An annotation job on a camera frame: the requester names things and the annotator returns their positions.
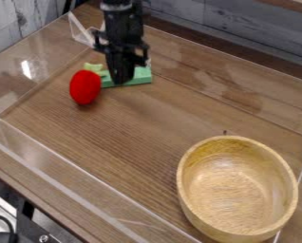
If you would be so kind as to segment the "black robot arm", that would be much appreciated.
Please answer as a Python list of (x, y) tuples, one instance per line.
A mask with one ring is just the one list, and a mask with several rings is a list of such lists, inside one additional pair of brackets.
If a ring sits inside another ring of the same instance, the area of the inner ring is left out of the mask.
[(147, 67), (149, 44), (143, 41), (143, 5), (141, 0), (102, 0), (105, 27), (97, 30), (94, 49), (106, 55), (117, 85), (134, 79), (135, 68)]

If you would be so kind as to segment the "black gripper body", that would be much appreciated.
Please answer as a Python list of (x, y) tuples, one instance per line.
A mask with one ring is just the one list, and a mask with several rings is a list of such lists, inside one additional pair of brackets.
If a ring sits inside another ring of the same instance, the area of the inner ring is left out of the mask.
[(143, 10), (105, 9), (106, 30), (97, 30), (95, 50), (115, 54), (115, 67), (121, 54), (130, 56), (135, 66), (149, 65), (149, 44), (143, 41)]

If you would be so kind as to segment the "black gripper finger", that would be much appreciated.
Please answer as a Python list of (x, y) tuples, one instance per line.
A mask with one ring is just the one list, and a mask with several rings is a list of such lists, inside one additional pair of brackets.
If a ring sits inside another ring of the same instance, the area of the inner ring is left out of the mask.
[(106, 60), (107, 60), (107, 65), (109, 65), (109, 70), (110, 70), (110, 74), (113, 77), (113, 81), (115, 82), (115, 78), (117, 78), (117, 74), (115, 74), (115, 54), (114, 53), (107, 53), (106, 54)]
[(117, 79), (119, 84), (127, 83), (134, 78), (135, 62), (133, 58), (125, 54), (118, 57)]

